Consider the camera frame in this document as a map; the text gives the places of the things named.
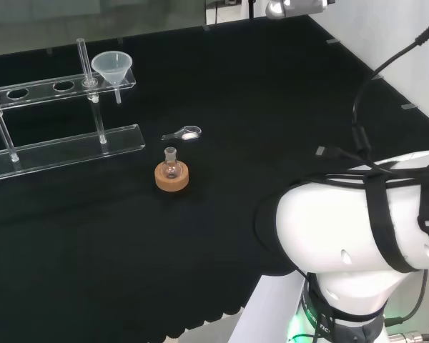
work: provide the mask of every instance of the black cloth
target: black cloth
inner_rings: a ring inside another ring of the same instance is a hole
[[[235,313],[261,273],[289,266],[254,238],[266,195],[305,174],[349,167],[350,110],[368,69],[308,17],[266,19],[88,43],[122,50],[137,85],[101,94],[106,128],[138,124],[146,149],[0,181],[0,343],[161,342]],[[75,45],[0,56],[0,86],[79,74]],[[374,157],[429,149],[429,119],[377,80],[360,115]],[[16,145],[94,131],[85,98],[6,112]],[[199,141],[160,141],[184,125]],[[190,182],[154,185],[173,145]]]

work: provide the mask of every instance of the white wall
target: white wall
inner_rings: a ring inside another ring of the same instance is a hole
[[[428,27],[429,0],[337,0],[312,18],[374,69]],[[429,116],[429,42],[382,74]]]

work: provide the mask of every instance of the metal bracket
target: metal bracket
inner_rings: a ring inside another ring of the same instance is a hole
[[[415,104],[406,104],[406,105],[402,105],[401,107],[402,107],[402,109],[417,109],[418,108],[418,106]]]
[[[340,41],[338,39],[336,39],[336,38],[332,38],[332,39],[328,39],[326,41],[326,43],[328,43],[328,44],[336,44],[336,43],[340,43]]]

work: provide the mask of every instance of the hole in rack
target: hole in rack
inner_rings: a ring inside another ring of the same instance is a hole
[[[8,93],[6,93],[6,96],[9,97],[11,100],[20,100],[25,98],[28,94],[29,91],[25,88],[22,88],[9,91]]]
[[[57,84],[54,84],[52,88],[56,91],[69,91],[74,87],[74,83],[72,81],[63,81]]]

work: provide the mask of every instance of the funnel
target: funnel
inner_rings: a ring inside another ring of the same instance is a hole
[[[94,57],[92,68],[101,74],[112,86],[116,94],[116,102],[121,104],[121,93],[119,86],[126,76],[127,71],[132,66],[132,58],[120,51],[106,51]]]

